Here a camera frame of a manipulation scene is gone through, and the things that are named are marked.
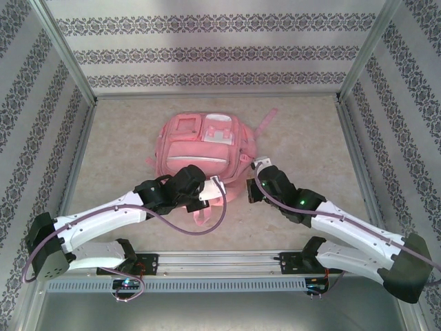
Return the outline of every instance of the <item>striped wall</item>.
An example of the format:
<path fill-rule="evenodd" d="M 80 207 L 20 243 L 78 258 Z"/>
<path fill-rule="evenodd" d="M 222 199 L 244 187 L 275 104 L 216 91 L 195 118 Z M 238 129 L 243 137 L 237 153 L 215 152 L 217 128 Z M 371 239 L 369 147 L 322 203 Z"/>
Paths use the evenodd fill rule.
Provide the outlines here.
<path fill-rule="evenodd" d="M 97 95 L 337 92 L 384 0 L 47 0 Z"/>
<path fill-rule="evenodd" d="M 438 263 L 440 45 L 441 1 L 403 1 L 346 103 L 388 229 L 424 237 Z M 429 330 L 441 330 L 440 289 L 427 288 L 420 304 Z"/>
<path fill-rule="evenodd" d="M 0 1 L 0 330 L 24 293 L 24 237 L 59 210 L 89 111 L 26 0 Z"/>

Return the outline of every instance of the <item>pink backpack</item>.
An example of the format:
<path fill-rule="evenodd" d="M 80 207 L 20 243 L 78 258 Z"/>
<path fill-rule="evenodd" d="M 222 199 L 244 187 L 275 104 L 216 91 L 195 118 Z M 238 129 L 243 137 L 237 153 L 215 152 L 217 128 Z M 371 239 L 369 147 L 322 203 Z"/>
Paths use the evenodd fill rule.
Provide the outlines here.
<path fill-rule="evenodd" d="M 248 167 L 257 157 L 256 138 L 266 128 L 277 109 L 273 109 L 259 125 L 251 130 L 236 116 L 229 114 L 192 113 L 172 117 L 162 128 L 156 141 L 156 175 L 174 176 L 180 169 L 193 164 L 207 176 L 217 175 L 225 184 L 227 202 L 246 188 Z M 221 198 L 210 205 L 222 205 Z M 211 208 L 194 213 L 196 224 L 203 225 Z"/>

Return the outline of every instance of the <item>floor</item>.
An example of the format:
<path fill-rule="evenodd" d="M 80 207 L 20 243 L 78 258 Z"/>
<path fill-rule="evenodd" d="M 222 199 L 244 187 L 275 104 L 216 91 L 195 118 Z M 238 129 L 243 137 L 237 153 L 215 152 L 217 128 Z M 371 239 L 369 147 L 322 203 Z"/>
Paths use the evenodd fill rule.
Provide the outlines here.
<path fill-rule="evenodd" d="M 341 208 L 367 219 L 365 205 L 331 97 L 136 99 L 99 101 L 76 184 L 70 214 L 120 197 L 142 181 L 154 178 L 146 164 L 163 124 L 180 112 L 226 112 L 256 128 L 265 115 L 279 113 L 258 139 L 259 155 L 285 171 L 300 188 L 326 196 Z M 167 216 L 187 230 L 198 227 L 183 208 Z M 311 236 L 331 238 L 289 222 L 266 203 L 248 204 L 244 194 L 228 205 L 227 217 L 213 233 L 200 237 L 181 234 L 156 219 L 109 232 L 97 241 L 129 239 L 135 250 L 295 250 Z"/>

